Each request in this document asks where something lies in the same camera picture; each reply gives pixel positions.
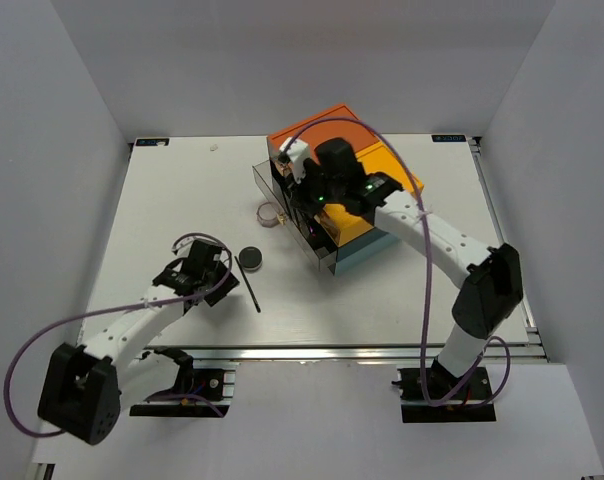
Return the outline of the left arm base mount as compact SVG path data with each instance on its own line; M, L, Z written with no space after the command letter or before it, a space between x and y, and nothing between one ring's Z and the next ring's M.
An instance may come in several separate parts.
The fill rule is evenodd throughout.
M143 395L130 406L131 417L223 418L230 409L236 380L233 364L159 347L144 351L131 367L127 388Z

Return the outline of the black round compact jar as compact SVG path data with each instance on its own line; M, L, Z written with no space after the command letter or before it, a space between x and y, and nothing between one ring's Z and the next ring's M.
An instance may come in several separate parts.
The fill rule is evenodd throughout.
M246 246L239 253L238 263L245 271L258 271L263 264L263 254L256 246Z

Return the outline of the long black makeup pencil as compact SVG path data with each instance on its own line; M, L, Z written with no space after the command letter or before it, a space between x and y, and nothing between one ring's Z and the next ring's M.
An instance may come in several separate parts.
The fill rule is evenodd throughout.
M262 312L261 306L260 306L260 304L259 304L259 302L258 302L258 299L257 299L257 297L256 297L256 295L255 295L255 292L254 292L254 290L253 290L253 288L252 288L252 286L251 286L251 284L250 284L250 282L249 282L249 280L248 280L248 277L247 277L247 274L246 274L246 272L245 272L245 269L244 269L244 267L241 265L240 259L238 258L238 256L237 256L237 255L234 255L234 260L235 260L235 262L237 263L238 269L239 269L239 271L240 271L240 274L241 274L241 276L242 276L242 278L243 278L243 281L244 281L244 283L245 283L245 286L246 286L246 288L247 288L247 291L248 291L248 293L249 293L249 295L250 295L250 298L251 298L251 300L252 300L252 302L253 302L253 305L254 305L254 307L255 307L255 309L256 309L256 311L257 311L257 313L261 313L261 312Z

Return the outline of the clear teal box drawer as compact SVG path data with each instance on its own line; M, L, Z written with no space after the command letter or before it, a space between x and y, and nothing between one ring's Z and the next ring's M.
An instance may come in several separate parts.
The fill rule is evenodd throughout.
M278 219L318 270L335 272L337 247L325 229L314 219L290 205L276 169L269 160L252 167L254 180L266 200L277 212Z

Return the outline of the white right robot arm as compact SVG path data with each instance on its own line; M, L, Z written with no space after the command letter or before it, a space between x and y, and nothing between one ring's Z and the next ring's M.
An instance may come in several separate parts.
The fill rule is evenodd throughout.
M430 320L433 271L439 269L457 288L454 326L436 358L420 362L420 388L431 407L459 397L496 330L523 299L518 251L507 243L493 247L476 240L428 212L416 187L405 189L384 172L366 172L342 138L316 149L289 138L277 159L289 171L285 180L295 208L317 215L327 205L340 205L424 256L425 322Z

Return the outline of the clear pink round jar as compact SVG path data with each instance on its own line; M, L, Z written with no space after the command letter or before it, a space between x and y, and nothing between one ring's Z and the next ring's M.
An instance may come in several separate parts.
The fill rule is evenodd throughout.
M263 202L258 206L256 219L264 228L274 228L281 224L279 211L272 202Z

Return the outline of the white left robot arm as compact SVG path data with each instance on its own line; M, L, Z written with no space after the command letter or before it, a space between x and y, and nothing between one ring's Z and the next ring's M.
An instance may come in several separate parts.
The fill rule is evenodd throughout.
M123 411L143 401L210 402L204 394L210 383L199 379L193 357L152 342L192 308L214 306L238 286L233 255L204 234L179 238L173 253L139 303L124 307L111 325L79 345L54 350L37 408L40 419L97 445Z

